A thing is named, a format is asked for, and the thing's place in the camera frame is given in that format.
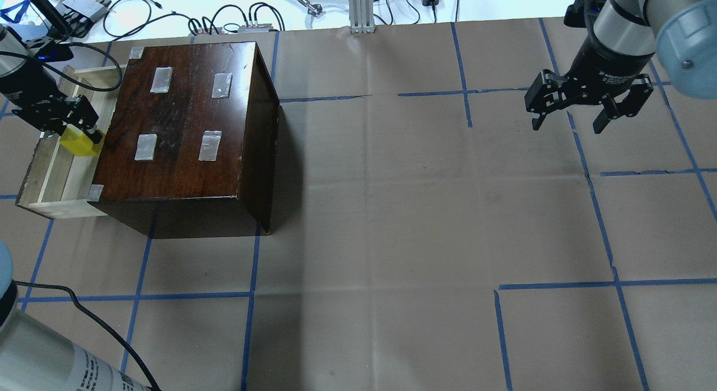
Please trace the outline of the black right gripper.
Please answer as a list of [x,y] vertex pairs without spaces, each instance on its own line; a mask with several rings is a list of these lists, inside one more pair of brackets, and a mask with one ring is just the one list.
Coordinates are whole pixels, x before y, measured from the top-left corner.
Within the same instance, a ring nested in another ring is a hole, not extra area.
[[651,57],[617,53],[597,40],[584,40],[565,75],[544,69],[528,89],[524,101],[535,115],[532,129],[538,131],[547,115],[572,105],[603,106],[592,123],[597,135],[613,120],[637,115],[654,90],[643,72]]

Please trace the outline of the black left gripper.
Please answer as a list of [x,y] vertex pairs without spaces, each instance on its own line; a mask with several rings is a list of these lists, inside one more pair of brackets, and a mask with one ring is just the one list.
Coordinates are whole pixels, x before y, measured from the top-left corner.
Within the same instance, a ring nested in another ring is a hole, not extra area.
[[16,106],[12,112],[40,131],[62,136],[68,124],[87,134],[97,129],[99,116],[90,100],[85,95],[67,97],[41,66],[21,66],[2,75],[1,92]]

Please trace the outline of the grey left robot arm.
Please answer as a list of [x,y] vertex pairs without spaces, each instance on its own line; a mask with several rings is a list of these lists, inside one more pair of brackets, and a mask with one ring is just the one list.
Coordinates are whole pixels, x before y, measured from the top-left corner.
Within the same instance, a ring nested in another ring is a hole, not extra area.
[[[73,44],[59,44],[51,37],[22,41],[10,27],[2,27],[2,95],[13,113],[41,132],[60,136],[75,155],[97,155],[104,133],[97,127],[97,112],[84,95],[70,97],[50,75],[52,62],[70,60]],[[115,338],[143,371],[149,384],[88,352],[16,306],[20,287],[53,289],[52,285],[13,278],[10,250],[2,243],[2,340],[3,390],[158,390],[159,385],[139,354],[110,325],[93,314],[66,286],[72,304]]]

